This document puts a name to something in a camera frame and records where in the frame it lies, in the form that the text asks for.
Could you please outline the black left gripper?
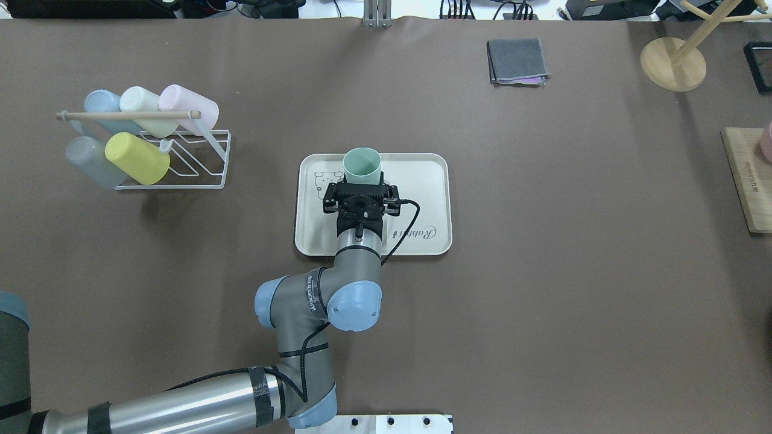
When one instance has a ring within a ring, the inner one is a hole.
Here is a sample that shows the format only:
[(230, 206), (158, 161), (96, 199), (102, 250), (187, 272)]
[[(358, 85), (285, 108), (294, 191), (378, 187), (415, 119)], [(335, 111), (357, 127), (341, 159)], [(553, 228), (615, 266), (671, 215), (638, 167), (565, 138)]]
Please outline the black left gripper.
[(370, 230), (379, 238), (383, 233), (383, 215), (400, 215), (397, 185), (355, 184), (345, 180), (330, 183), (323, 196), (323, 212), (337, 213), (336, 235), (354, 230), (363, 236)]

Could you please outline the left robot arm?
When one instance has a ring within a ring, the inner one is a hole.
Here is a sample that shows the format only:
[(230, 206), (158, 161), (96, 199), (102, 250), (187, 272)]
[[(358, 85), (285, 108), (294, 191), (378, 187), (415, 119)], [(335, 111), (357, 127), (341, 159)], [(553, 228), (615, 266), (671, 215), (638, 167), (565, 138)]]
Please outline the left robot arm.
[(297, 192), (2, 188), (2, 432), (230, 433), (337, 412), (326, 327), (378, 318), (379, 228), (289, 272)]

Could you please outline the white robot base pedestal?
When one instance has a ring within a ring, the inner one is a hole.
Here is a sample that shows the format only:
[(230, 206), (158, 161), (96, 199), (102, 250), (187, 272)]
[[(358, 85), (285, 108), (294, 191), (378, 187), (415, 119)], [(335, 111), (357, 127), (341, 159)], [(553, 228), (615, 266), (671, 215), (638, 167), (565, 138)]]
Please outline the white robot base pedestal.
[(452, 415), (435, 413), (337, 415), (295, 433), (453, 433)]

